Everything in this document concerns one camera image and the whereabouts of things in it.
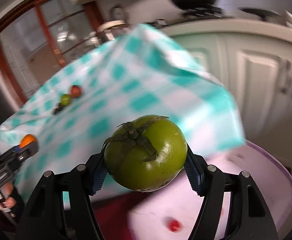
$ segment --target jar lid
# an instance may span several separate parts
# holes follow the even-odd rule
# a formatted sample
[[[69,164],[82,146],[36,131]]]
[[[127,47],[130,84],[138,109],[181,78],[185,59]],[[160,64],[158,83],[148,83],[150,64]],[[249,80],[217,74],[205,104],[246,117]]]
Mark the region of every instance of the jar lid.
[[[112,27],[115,27],[118,25],[124,25],[124,24],[126,24],[126,23],[124,21],[121,21],[121,20],[105,22],[97,28],[97,32],[101,33],[109,28],[112,28]]]

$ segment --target orange tomato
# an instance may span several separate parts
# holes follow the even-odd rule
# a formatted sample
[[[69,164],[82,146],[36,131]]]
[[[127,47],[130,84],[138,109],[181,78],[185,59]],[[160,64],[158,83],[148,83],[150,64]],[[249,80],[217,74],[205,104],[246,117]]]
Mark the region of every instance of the orange tomato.
[[[31,142],[36,142],[36,137],[32,134],[27,134],[24,136],[24,138],[21,140],[21,143],[19,144],[19,148],[25,147],[27,144]]]

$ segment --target teal and white tablecloth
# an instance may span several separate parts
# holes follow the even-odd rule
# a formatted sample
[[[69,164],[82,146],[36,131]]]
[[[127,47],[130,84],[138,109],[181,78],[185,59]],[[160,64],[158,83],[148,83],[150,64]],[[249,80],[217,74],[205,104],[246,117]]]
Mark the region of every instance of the teal and white tablecloth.
[[[83,96],[52,115],[73,84],[83,88]],[[116,126],[146,114],[169,116],[193,152],[204,157],[245,142],[231,94],[171,38],[138,25],[49,79],[0,126],[0,152],[28,133],[37,137],[39,152],[24,162],[15,181],[27,201],[46,170],[57,174],[85,163]],[[96,198],[126,191],[107,176]]]

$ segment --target countertop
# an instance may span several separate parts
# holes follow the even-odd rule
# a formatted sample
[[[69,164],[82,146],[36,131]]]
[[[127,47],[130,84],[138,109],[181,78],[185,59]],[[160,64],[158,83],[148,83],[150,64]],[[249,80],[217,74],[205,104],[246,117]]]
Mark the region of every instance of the countertop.
[[[171,37],[195,33],[249,33],[292,43],[292,29],[279,24],[248,19],[199,20],[164,27],[161,31]]]

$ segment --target green tomato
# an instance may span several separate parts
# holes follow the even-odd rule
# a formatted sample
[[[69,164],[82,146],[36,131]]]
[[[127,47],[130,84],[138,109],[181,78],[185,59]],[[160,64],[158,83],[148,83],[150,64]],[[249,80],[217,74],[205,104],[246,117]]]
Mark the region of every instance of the green tomato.
[[[62,94],[61,96],[61,105],[68,106],[72,101],[72,97],[68,94]]]
[[[154,115],[142,116],[132,123],[139,127],[153,117]],[[125,129],[121,126],[113,136],[123,132]],[[187,143],[182,131],[169,119],[153,123],[143,134],[157,150],[156,160],[142,162],[149,155],[144,147],[137,145],[126,153],[118,167],[118,153],[123,142],[115,141],[107,145],[104,162],[109,174],[122,186],[136,191],[154,191],[167,185],[182,169],[187,155]]]

